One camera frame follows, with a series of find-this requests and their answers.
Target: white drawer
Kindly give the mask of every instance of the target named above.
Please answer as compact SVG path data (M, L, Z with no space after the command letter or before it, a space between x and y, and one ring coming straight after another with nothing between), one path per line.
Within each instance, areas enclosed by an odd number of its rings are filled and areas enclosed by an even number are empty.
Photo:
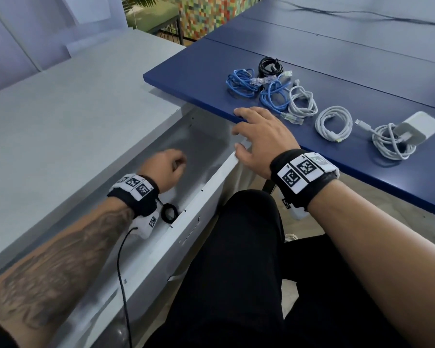
M159 196L163 203L177 206L179 217L172 225L159 221L147 240L129 236L124 244L121 273L131 321L145 313L222 200L251 183L254 175L241 173L243 167L233 152L235 142L248 142L231 135L232 125L195 108L94 193L102 198L114 181L134 171L156 151L178 148L187 155L187 169L179 184ZM58 331L52 346L90 347L122 309L116 274L119 245L120 241L94 285Z

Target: pant leg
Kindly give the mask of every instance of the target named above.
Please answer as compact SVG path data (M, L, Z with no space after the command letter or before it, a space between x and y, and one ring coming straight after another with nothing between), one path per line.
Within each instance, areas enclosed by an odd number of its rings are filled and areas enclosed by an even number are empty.
M313 347L410 347L384 317L327 235L285 243L282 275L299 298L286 340Z
M262 191L236 193L192 261L166 322L145 347L273 346L283 336L277 205Z

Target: colorful mosaic tile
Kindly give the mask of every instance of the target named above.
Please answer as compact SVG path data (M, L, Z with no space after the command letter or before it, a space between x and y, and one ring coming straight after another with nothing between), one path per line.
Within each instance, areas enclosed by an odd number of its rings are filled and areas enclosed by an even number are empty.
M257 0L164 0L179 4L184 36L198 40Z

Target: purple wall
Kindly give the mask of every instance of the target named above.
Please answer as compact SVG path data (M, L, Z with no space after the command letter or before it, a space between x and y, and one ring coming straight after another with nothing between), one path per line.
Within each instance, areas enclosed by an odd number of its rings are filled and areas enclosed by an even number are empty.
M75 24L62 0L0 0L0 13L32 57L47 69L69 59L66 44L108 30L127 28L121 0L109 0L111 18ZM0 23L0 89L36 73Z

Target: coiled blue cable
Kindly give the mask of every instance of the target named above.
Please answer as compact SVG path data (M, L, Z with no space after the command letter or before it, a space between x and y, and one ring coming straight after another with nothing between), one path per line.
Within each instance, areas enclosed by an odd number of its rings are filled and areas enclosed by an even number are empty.
M249 69L236 69L226 80L230 90L240 96L254 97L259 91L261 84L250 84L251 78L255 76L255 71Z
M282 111L284 111L290 103L290 99L287 96L288 92L285 88L291 84L290 81L287 81L285 84L282 84L282 82L279 80L281 76L283 76L283 73L277 77L277 80L267 84L267 87L263 91L261 91L259 95L259 100L263 105L277 112L280 115L282 114ZM272 95L274 94L280 94L282 96L283 104L275 105L272 102Z

